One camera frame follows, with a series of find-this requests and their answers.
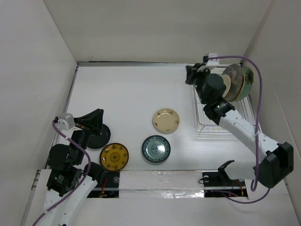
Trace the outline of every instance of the brown plate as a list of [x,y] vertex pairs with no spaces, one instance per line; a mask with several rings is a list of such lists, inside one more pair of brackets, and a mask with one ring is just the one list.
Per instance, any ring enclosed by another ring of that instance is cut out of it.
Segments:
[[238,65],[230,65],[222,74],[228,75],[231,79],[230,90],[224,99],[234,101],[238,97],[244,83],[244,75],[241,67]]

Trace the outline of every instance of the robotic arm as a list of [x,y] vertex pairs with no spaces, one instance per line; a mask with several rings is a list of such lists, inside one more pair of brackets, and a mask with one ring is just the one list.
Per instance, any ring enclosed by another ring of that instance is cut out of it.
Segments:
[[[255,129],[228,101],[222,98],[226,89],[222,78],[210,70],[218,66],[218,60],[186,66],[186,84],[194,85],[201,103],[205,105],[206,116],[217,125],[228,130],[255,154]],[[293,171],[293,147],[279,142],[258,131],[259,137],[259,176],[258,180],[267,188],[273,188]],[[255,166],[246,168],[245,163],[230,160],[218,168],[227,179],[255,179]]]

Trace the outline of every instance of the dish rack wire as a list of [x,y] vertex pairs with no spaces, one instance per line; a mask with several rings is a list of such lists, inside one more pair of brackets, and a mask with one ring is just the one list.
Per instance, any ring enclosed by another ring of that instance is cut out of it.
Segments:
[[[213,73],[222,75],[226,67],[219,67],[212,70]],[[222,127],[216,125],[212,120],[208,119],[205,115],[203,108],[205,105],[201,104],[198,94],[193,88],[193,96],[194,96],[194,103],[196,109],[196,120],[197,120],[197,133],[200,135],[209,135],[209,136],[218,136],[218,137],[225,137],[225,138],[233,138],[236,139],[230,132]],[[246,96],[241,101],[234,101],[230,102],[237,110],[242,117],[244,117],[249,123],[255,125],[255,115],[253,111],[253,105],[250,95]]]

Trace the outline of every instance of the white table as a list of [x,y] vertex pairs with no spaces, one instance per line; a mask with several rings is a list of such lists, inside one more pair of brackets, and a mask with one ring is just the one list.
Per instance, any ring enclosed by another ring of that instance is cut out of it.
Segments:
[[[192,89],[185,85],[185,78],[184,65],[79,67],[68,112],[80,117],[96,108],[104,109],[103,122],[111,130],[110,143],[122,143],[129,150],[129,162],[120,174],[120,184],[133,179],[129,178],[127,170],[215,170],[230,159],[255,160],[238,140],[204,139],[196,132]],[[141,145],[148,136],[160,134],[151,120],[158,109],[166,107],[177,111],[180,125],[176,132],[163,135],[172,147],[167,161],[160,165],[149,164],[142,156]],[[59,142],[68,144],[64,139]],[[87,151],[92,161],[99,163],[100,151]],[[86,163],[84,158],[80,167]],[[49,170],[43,170],[27,225],[31,225],[41,212],[48,176]],[[148,189],[147,177],[136,171],[135,178],[130,183],[131,194],[123,193],[118,199],[87,199],[76,217],[75,226],[299,225],[283,181],[261,202],[242,205],[225,198],[148,196],[135,191],[141,186]],[[189,179],[196,183],[198,177],[192,172]],[[266,191],[259,185],[252,193],[250,181],[246,183],[250,200],[261,197]]]

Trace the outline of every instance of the purple cable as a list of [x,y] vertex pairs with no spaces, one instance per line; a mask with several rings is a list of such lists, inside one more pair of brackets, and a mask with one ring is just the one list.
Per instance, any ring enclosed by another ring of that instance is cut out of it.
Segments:
[[222,195],[225,196],[227,199],[230,199],[231,201],[236,202],[236,203],[239,203],[239,204],[253,204],[253,203],[259,202],[259,201],[263,200],[265,197],[267,197],[267,195],[269,194],[269,191],[270,191],[270,190],[271,190],[271,189],[268,188],[267,192],[266,192],[261,198],[256,199],[256,200],[254,200],[254,201],[250,201],[250,202],[240,202],[240,201],[237,201],[237,200],[234,200],[234,199],[231,199],[231,198],[225,196],[225,193],[227,193],[227,194],[231,194],[231,195],[233,195],[233,196],[239,197],[237,194],[234,194],[234,193],[232,193],[232,192],[223,191],[223,190],[213,190],[213,191],[214,191],[214,192],[220,192],[220,193],[222,193]]
[[[52,127],[55,129],[55,131],[61,135],[63,138],[66,139],[66,135],[64,133],[62,133],[56,126],[55,126],[55,122],[52,122]],[[78,189],[78,187],[84,182],[84,179],[87,177],[88,172],[90,171],[90,167],[91,167],[91,158],[89,156],[89,154],[81,147],[79,146],[77,143],[75,143],[73,140],[71,140],[70,138],[67,138],[67,140],[72,143],[74,146],[76,146],[81,152],[83,152],[85,154],[85,156],[88,158],[88,168],[84,174],[84,177],[82,178],[82,180],[75,186],[74,189],[72,189],[72,191],[70,191],[64,198],[62,198],[60,201],[58,201],[57,203],[53,204],[51,207],[49,207],[46,211],[49,212],[51,210],[53,210],[55,207],[57,207],[59,204],[61,204],[62,202],[64,202],[66,199],[68,199],[70,197],[70,195],[73,194],[73,192],[75,192],[76,189]],[[36,221],[33,223],[32,226],[35,226],[39,220],[42,219],[43,216],[45,216],[46,213],[42,213],[38,219],[36,219]]]
[[259,101],[258,101],[256,123],[255,123],[255,145],[256,145],[256,149],[255,149],[255,156],[256,156],[255,181],[252,180],[252,182],[251,182],[251,191],[254,192],[257,188],[258,176],[259,176],[259,139],[258,139],[257,132],[259,130],[259,118],[260,118],[260,113],[261,113],[262,76],[261,76],[258,66],[252,60],[250,60],[249,58],[247,58],[245,56],[217,56],[217,57],[209,57],[208,60],[226,59],[226,58],[239,58],[239,59],[244,59],[244,60],[250,62],[256,68],[257,73],[259,75]]

